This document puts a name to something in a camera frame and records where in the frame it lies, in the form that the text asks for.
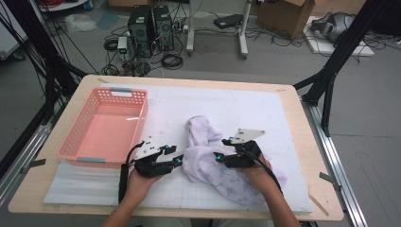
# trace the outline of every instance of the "floor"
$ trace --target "floor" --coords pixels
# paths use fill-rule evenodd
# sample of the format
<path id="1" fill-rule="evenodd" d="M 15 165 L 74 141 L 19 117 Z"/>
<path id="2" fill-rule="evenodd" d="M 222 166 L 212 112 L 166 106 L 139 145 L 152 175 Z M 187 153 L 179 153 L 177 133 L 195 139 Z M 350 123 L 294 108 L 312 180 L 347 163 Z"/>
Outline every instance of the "floor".
<path id="1" fill-rule="evenodd" d="M 96 70 L 105 64 L 104 37 L 111 30 L 127 23 L 124 14 L 106 9 L 85 12 L 102 28 L 71 34 L 71 38 Z M 213 26 L 213 17 L 199 23 Z M 255 18 L 250 18 L 255 27 Z M 94 70 L 61 36 L 70 60 L 86 72 Z M 195 52 L 183 56 L 183 67 L 176 71 L 152 70 L 152 78 L 210 79 L 258 83 L 295 84 L 317 73 L 326 57 L 312 54 L 307 44 L 279 46 L 271 36 L 247 39 L 249 57 L 245 61 L 238 53 L 238 41 L 233 35 L 202 32 L 196 36 Z M 369 226 L 401 226 L 401 51 L 386 47 L 374 50 L 372 58 L 360 62 L 348 60 L 341 69 L 334 88 L 330 131 L 349 181 L 357 196 Z M 299 91 L 303 95 L 307 89 Z M 0 61 L 0 158 L 6 154 L 33 115 L 44 103 L 43 92 L 28 60 Z M 18 215 L 7 209 L 10 197 L 0 203 L 1 226 L 96 226 L 104 217 L 73 215 Z M 319 226 L 352 226 L 348 218 L 339 222 L 318 222 Z"/>

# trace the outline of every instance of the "white board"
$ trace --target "white board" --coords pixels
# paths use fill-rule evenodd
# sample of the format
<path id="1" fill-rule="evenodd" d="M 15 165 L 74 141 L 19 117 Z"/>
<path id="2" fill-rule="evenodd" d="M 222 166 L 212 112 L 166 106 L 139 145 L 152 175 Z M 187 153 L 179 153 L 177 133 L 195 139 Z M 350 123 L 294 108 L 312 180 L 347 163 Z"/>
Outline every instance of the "white board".
<path id="1" fill-rule="evenodd" d="M 327 41 L 323 35 L 319 33 L 319 31 L 311 31 L 310 26 L 313 20 L 317 20 L 319 17 L 310 16 L 307 20 L 307 24 L 304 28 L 304 34 L 306 35 L 307 44 L 310 47 L 310 50 L 314 54 L 324 54 L 331 55 L 333 54 L 335 48 L 332 43 Z M 366 45 L 365 42 L 360 42 L 359 46 L 354 50 L 352 56 L 361 56 L 361 57 L 372 57 L 375 53 L 372 51 L 369 46 Z"/>
<path id="2" fill-rule="evenodd" d="M 238 128 L 266 131 L 265 135 L 255 141 L 271 157 L 273 165 L 288 176 L 283 192 L 290 208 L 296 213 L 312 212 L 286 116 L 276 93 L 121 84 L 104 86 L 148 91 L 148 116 L 143 138 L 152 136 L 155 143 L 161 146 L 169 144 L 178 147 L 177 152 L 160 156 L 158 161 L 171 160 L 182 153 L 187 146 L 185 122 L 195 115 L 206 115 L 210 124 L 223 133 L 223 138 L 233 136 Z M 61 163 L 44 202 L 116 205 L 119 169 L 100 171 L 101 173 L 96 168 Z M 211 185 L 189 182 L 180 167 L 158 181 L 140 206 L 267 209 L 266 205 L 244 207 L 228 201 Z"/>

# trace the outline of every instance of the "cardboard box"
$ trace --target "cardboard box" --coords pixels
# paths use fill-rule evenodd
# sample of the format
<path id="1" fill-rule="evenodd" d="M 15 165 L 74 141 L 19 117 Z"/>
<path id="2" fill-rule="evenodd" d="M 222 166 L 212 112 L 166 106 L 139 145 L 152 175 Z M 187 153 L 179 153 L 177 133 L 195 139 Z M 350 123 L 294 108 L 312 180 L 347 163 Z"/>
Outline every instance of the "cardboard box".
<path id="1" fill-rule="evenodd" d="M 135 5 L 151 5 L 153 0 L 109 0 L 109 6 L 115 10 L 131 11 Z"/>
<path id="2" fill-rule="evenodd" d="M 257 14 L 257 24 L 294 39 L 303 33 L 315 5 L 325 0 L 281 0 L 262 3 Z"/>
<path id="3" fill-rule="evenodd" d="M 327 12 L 345 12 L 357 15 L 366 0 L 327 0 L 312 10 L 313 16 L 323 17 Z"/>

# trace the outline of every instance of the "wooden table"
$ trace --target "wooden table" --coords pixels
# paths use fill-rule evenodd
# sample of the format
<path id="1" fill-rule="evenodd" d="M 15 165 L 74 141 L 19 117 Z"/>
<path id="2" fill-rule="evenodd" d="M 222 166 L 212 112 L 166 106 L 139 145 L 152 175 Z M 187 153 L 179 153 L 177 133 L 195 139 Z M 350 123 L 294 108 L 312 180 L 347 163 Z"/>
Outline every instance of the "wooden table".
<path id="1" fill-rule="evenodd" d="M 274 92 L 281 97 L 288 125 L 297 151 L 302 171 L 312 201 L 313 212 L 296 215 L 297 219 L 305 220 L 341 220 L 343 218 L 339 199 L 333 185 L 319 177 L 320 172 L 326 173 L 321 153 L 305 116 L 304 109 L 295 89 L 290 85 L 223 82 L 191 79 L 150 79 L 122 78 L 107 76 L 87 76 L 80 83 L 77 91 L 64 110 L 59 122 L 49 135 L 37 160 L 46 159 L 44 166 L 36 166 L 29 170 L 16 194 L 9 203 L 13 213 L 41 214 L 98 214 L 109 215 L 113 206 L 89 205 L 54 205 L 44 204 L 43 200 L 51 185 L 59 165 L 57 150 L 63 138 L 78 115 L 84 101 L 92 88 L 102 83 L 141 84 L 152 86 L 181 86 L 194 88 L 231 89 L 244 91 Z M 183 217 L 183 218 L 268 218 L 267 212 L 250 211 L 216 211 L 171 208 L 138 208 L 136 216 Z"/>

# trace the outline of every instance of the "white cloth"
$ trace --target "white cloth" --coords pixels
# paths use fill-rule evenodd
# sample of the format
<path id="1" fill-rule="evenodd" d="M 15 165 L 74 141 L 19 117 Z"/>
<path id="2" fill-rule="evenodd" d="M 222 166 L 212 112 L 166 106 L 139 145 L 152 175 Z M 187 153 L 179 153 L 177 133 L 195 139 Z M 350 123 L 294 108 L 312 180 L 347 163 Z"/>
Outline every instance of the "white cloth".
<path id="1" fill-rule="evenodd" d="M 189 147 L 183 151 L 183 172 L 192 182 L 211 184 L 226 199 L 243 206 L 256 206 L 265 202 L 247 176 L 234 168 L 216 161 L 214 152 L 235 154 L 234 147 L 209 147 L 209 141 L 221 139 L 206 116 L 194 116 L 186 123 Z M 287 181 L 283 173 L 277 177 L 281 186 Z"/>

